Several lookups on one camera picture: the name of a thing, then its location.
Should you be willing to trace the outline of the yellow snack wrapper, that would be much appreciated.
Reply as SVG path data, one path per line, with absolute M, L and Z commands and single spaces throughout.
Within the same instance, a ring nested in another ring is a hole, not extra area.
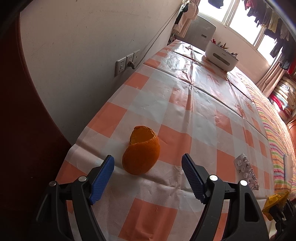
M 267 197 L 264 207 L 262 209 L 262 213 L 266 216 L 266 218 L 269 221 L 273 220 L 273 216 L 271 215 L 270 209 L 272 207 L 277 207 L 280 211 L 283 211 L 289 194 L 290 192 L 286 191 L 285 193 L 274 194 L 272 196 Z

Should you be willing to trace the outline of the orange peel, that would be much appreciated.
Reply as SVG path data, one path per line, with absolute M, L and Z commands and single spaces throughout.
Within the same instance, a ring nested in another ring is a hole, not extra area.
M 158 160 L 160 147 L 159 138 L 151 128 L 135 126 L 122 157 L 123 168 L 132 175 L 147 173 Z

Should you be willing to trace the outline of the silver pill blister pack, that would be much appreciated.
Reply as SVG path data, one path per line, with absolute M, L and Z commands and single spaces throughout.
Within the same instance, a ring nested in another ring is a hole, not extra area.
M 244 153 L 240 154 L 234 160 L 234 166 L 238 172 L 240 180 L 245 180 L 252 190 L 259 189 L 257 175 L 255 174 L 253 166 L 251 165 L 250 161 L 248 161 L 247 156 Z

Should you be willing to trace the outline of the striped colourful bedspread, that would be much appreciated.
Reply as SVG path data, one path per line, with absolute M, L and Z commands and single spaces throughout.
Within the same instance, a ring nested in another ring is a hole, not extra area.
M 282 121 L 268 98 L 265 97 L 252 80 L 237 67 L 235 67 L 231 73 L 239 78 L 246 86 L 263 122 L 273 160 L 275 193 L 280 194 L 289 191 L 289 199 L 295 201 L 295 149 L 290 130 Z M 293 178 L 290 181 L 285 181 L 283 156 L 288 155 L 291 155 L 292 158 Z

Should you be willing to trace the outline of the orange checkered tablecloth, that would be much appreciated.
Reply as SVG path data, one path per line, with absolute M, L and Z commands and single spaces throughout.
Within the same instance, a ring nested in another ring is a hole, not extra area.
M 160 154 L 145 174 L 122 167 L 136 126 L 159 137 Z M 245 154 L 259 182 L 260 207 L 274 193 L 267 134 L 242 81 L 181 41 L 158 51 L 119 87 L 84 128 L 57 176 L 87 174 L 107 155 L 115 168 L 93 212 L 107 240 L 189 240 L 203 211 L 181 167 L 182 156 L 237 183 L 234 159 Z

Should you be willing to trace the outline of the wooden headboard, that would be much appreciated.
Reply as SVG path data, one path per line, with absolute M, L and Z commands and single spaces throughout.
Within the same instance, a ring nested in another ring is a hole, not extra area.
M 290 132 L 292 139 L 292 144 L 294 149 L 296 149 L 296 116 L 294 116 L 287 124 L 287 128 Z

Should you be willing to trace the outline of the stack of folded quilts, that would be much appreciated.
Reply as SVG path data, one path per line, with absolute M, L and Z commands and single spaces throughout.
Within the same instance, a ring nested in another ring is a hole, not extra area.
M 288 123 L 295 116 L 295 81 L 284 75 L 268 99 L 281 119 Z

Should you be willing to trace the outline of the white desk organizer box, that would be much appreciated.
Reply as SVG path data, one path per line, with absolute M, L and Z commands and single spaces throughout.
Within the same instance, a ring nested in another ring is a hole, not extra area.
M 233 68 L 239 62 L 239 60 L 235 56 L 231 55 L 228 51 L 222 49 L 212 42 L 208 43 L 205 51 L 205 56 L 212 63 L 226 72 L 233 70 Z

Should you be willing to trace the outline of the beige right curtain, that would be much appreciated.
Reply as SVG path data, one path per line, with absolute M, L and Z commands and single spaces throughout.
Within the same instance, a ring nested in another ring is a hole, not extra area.
M 264 96 L 269 97 L 285 73 L 286 70 L 281 68 L 280 62 L 277 60 L 267 73 L 256 83 L 256 86 Z

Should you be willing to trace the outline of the beige curtain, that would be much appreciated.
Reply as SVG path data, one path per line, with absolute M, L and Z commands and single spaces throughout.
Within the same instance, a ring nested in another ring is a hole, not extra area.
M 277 60 L 267 73 L 256 83 L 256 86 L 264 96 L 269 97 L 285 73 L 286 70 L 281 68 L 280 62 Z
M 184 38 L 192 20 L 198 15 L 200 0 L 182 1 L 179 14 L 175 20 L 172 33 Z

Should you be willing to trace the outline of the grey air cooler appliance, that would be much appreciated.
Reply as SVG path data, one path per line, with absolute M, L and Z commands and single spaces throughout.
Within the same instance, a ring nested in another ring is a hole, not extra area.
M 197 16 L 195 20 L 191 21 L 183 41 L 205 51 L 215 30 L 215 25 L 205 18 Z

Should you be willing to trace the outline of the beige left curtain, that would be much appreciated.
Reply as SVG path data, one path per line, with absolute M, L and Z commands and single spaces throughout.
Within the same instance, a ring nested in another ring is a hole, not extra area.
M 175 20 L 172 33 L 184 38 L 192 20 L 198 15 L 200 0 L 182 1 L 179 14 Z

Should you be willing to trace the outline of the dark vest hanging at window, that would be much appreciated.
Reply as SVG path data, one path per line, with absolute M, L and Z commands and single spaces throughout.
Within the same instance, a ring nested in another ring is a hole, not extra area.
M 224 6 L 223 0 L 208 0 L 208 3 L 217 9 L 220 9 L 222 6 Z

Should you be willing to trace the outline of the hanging clothes on line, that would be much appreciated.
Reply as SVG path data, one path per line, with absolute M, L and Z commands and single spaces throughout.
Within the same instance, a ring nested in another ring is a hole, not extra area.
M 247 16 L 255 17 L 255 23 L 264 28 L 264 35 L 275 41 L 270 51 L 272 58 L 280 55 L 280 67 L 292 74 L 295 71 L 295 40 L 278 14 L 265 1 L 244 1 Z

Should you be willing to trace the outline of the white wall socket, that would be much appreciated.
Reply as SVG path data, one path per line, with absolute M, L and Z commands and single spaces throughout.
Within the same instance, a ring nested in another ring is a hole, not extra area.
M 115 63 L 114 76 L 118 76 L 120 73 L 124 72 L 127 68 L 135 69 L 140 63 L 140 50 L 134 51 L 131 54 L 119 59 Z

